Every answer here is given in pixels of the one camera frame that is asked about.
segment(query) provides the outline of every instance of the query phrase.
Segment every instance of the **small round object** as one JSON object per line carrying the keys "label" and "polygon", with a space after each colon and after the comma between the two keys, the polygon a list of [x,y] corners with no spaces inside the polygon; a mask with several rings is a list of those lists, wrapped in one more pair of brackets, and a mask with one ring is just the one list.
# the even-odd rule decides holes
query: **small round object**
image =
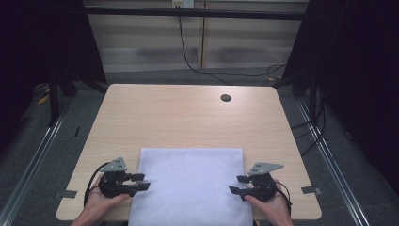
{"label": "small round object", "polygon": [[222,99],[224,102],[229,102],[231,101],[231,96],[229,94],[223,94],[220,99]]}

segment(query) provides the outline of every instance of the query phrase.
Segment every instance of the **white cloth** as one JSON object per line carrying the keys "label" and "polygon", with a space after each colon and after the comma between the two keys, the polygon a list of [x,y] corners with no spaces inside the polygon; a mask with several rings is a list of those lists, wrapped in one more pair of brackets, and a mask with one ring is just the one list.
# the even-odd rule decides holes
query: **white cloth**
{"label": "white cloth", "polygon": [[133,198],[129,226],[249,226],[252,210],[230,192],[244,175],[242,149],[142,149],[139,172],[150,182]]}

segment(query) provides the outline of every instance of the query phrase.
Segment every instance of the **hand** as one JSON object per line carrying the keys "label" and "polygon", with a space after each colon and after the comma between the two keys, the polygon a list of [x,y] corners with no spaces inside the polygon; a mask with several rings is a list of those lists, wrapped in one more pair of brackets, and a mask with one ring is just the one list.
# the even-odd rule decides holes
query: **hand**
{"label": "hand", "polygon": [[[276,184],[276,186],[278,190],[281,190],[279,184]],[[288,212],[287,201],[281,194],[276,193],[276,195],[268,202],[260,202],[250,195],[246,195],[245,199],[253,206],[259,208],[273,226],[294,225],[291,221],[290,213]]]}
{"label": "hand", "polygon": [[100,175],[91,188],[88,202],[79,217],[72,223],[72,226],[94,225],[98,223],[114,205],[129,199],[130,196],[128,194],[121,194],[112,199],[104,196],[100,188],[98,188],[98,184],[102,177],[103,176]]}

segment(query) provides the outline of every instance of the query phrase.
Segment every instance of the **wooden table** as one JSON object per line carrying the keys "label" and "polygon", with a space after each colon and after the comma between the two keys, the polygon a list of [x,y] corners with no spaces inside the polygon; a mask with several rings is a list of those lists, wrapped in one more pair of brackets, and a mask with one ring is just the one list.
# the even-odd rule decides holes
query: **wooden table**
{"label": "wooden table", "polygon": [[[229,102],[221,100],[231,96]],[[56,213],[75,219],[83,209],[88,180],[102,163],[123,156],[136,172],[142,148],[242,148],[246,172],[255,162],[279,163],[271,172],[290,190],[293,219],[317,219],[321,210],[296,147],[279,96],[273,88],[182,85],[112,85],[104,97],[68,190]],[[131,202],[113,208],[105,220],[127,220]],[[264,219],[257,209],[254,219]]]}

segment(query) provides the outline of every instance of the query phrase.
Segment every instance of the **power outlet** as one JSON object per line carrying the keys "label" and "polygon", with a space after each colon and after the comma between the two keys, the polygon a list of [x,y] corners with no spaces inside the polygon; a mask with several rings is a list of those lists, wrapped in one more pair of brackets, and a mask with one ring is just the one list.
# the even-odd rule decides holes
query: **power outlet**
{"label": "power outlet", "polygon": [[183,8],[194,8],[194,0],[183,0]]}
{"label": "power outlet", "polygon": [[172,0],[172,8],[183,8],[183,0]]}

